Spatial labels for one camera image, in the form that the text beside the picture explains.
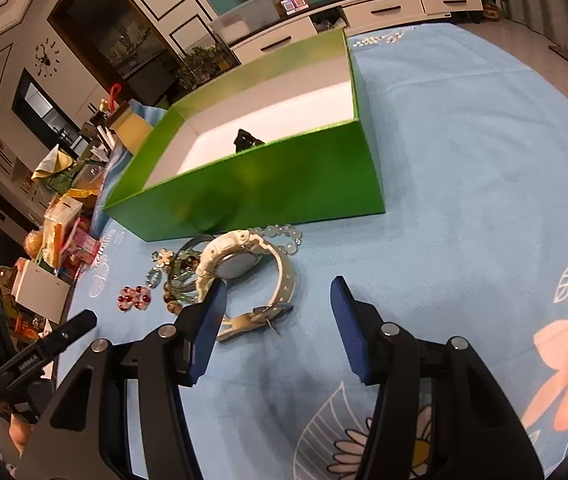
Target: white watch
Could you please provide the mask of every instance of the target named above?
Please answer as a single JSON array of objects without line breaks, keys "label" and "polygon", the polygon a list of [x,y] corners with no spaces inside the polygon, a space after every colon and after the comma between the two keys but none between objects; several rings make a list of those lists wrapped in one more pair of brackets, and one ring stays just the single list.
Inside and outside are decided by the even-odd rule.
[{"label": "white watch", "polygon": [[231,336],[262,326],[282,312],[291,310],[289,300],[295,286],[295,270],[288,255],[259,235],[248,230],[230,231],[212,240],[202,251],[195,270],[197,301],[202,302],[215,278],[225,280],[241,276],[253,268],[264,254],[272,254],[277,262],[277,286],[267,306],[230,318],[224,316],[217,336],[224,341]]}]

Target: red beads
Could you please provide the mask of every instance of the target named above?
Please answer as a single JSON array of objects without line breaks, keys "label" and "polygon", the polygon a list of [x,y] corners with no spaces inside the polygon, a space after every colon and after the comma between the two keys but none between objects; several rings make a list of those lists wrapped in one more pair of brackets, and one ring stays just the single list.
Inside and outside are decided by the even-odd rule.
[{"label": "red beads", "polygon": [[125,286],[118,296],[118,308],[122,312],[128,312],[133,307],[146,310],[150,303],[151,291],[147,286]]}]

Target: metal screw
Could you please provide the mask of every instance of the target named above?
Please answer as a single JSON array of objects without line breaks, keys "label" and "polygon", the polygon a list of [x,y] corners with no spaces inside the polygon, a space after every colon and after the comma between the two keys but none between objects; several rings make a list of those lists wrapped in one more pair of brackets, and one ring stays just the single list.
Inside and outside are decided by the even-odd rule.
[{"label": "metal screw", "polygon": [[104,352],[109,347],[109,342],[106,339],[96,339],[91,343],[91,350],[93,352]]},{"label": "metal screw", "polygon": [[160,337],[172,337],[177,332],[177,329],[174,325],[162,325],[160,328],[157,329],[157,333]]},{"label": "metal screw", "polygon": [[400,328],[395,323],[384,323],[382,325],[382,334],[397,335],[398,333],[400,333]]},{"label": "metal screw", "polygon": [[455,350],[465,350],[468,348],[468,341],[459,336],[453,337],[450,340],[450,344]]}]

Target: blue tablecloth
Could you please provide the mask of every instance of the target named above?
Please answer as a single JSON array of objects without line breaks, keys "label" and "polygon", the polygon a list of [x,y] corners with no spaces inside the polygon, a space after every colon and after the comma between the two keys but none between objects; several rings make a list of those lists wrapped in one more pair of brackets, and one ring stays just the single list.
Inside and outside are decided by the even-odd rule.
[{"label": "blue tablecloth", "polygon": [[[278,320],[279,333],[216,345],[206,374],[182,390],[204,477],[351,478],[377,390],[350,372],[329,304],[337,274],[416,337],[466,336],[549,473],[568,450],[568,101],[453,25],[370,36],[381,40],[349,43],[366,81],[386,213],[302,225],[295,309]],[[294,194],[295,175],[273,193]],[[62,355],[60,378],[92,339],[136,340],[174,320],[159,289],[145,312],[123,314],[116,298],[144,282],[152,251],[183,240],[145,243],[113,221],[103,240],[70,311],[94,310],[98,326]],[[268,262],[231,284],[230,314],[263,304],[275,277]],[[136,391],[131,383],[131,413]],[[427,446],[427,408],[419,431]],[[135,416],[129,432],[144,476]]]}]

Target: open cardboard box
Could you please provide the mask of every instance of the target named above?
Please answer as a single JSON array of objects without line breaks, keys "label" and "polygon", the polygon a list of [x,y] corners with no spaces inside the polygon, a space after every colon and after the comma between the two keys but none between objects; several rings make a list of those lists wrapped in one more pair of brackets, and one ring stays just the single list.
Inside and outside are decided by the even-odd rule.
[{"label": "open cardboard box", "polygon": [[[343,32],[319,34],[174,104],[105,211],[147,241],[384,212],[368,118]],[[265,144],[235,153],[240,128]]]}]

